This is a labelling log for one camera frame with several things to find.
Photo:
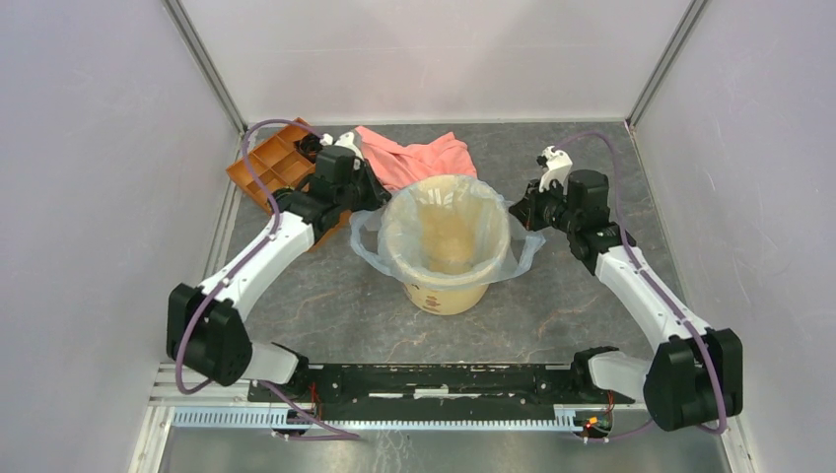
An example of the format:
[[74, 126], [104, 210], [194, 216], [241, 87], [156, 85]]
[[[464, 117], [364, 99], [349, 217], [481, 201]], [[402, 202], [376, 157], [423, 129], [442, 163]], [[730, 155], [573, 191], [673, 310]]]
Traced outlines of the light blue plastic trash bag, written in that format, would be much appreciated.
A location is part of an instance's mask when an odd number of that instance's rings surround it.
[[349, 242], [372, 268], [407, 285], [460, 290], [517, 278], [545, 244], [509, 213], [488, 183], [436, 175], [350, 218]]

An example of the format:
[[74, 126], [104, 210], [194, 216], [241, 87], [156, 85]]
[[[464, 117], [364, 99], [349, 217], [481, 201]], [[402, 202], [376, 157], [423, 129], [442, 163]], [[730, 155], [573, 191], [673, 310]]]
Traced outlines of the yellow trash bin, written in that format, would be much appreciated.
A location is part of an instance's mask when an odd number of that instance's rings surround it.
[[504, 199], [468, 175], [444, 174], [401, 189], [386, 206], [378, 252], [408, 298], [435, 315], [474, 307], [513, 271]]

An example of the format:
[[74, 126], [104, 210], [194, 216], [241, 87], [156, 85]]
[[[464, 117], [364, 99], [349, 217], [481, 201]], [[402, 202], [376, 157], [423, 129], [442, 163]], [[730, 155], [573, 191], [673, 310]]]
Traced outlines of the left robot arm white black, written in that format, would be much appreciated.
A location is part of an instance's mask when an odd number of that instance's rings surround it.
[[189, 390], [182, 372], [191, 369], [223, 386], [241, 379], [272, 381], [286, 401], [308, 393], [310, 376], [299, 368], [301, 355], [251, 341], [244, 322], [277, 277], [344, 213], [378, 210], [390, 199], [351, 137], [321, 148], [301, 188], [275, 193], [277, 212], [232, 262], [195, 287], [179, 284], [170, 292], [167, 353], [182, 392]]

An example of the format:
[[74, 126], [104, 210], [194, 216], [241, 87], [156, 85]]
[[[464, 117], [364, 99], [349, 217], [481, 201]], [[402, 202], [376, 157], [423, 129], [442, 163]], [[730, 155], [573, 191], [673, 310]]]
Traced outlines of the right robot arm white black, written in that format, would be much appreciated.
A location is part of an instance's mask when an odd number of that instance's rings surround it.
[[643, 403], [666, 432], [696, 427], [719, 435], [743, 407], [743, 345], [690, 310], [656, 274], [632, 236], [610, 218], [609, 180], [575, 170], [561, 184], [531, 180], [510, 213], [528, 231], [563, 233], [573, 256], [628, 310], [654, 355], [630, 357], [614, 347], [577, 353], [572, 394], [594, 402], [606, 391]]

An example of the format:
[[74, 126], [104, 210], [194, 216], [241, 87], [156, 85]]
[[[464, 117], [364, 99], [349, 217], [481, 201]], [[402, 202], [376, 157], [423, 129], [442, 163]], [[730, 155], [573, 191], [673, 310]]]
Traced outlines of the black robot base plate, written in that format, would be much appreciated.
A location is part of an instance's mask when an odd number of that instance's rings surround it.
[[555, 406], [605, 408], [631, 398], [583, 381], [568, 365], [323, 364], [281, 386], [324, 421], [546, 421]]

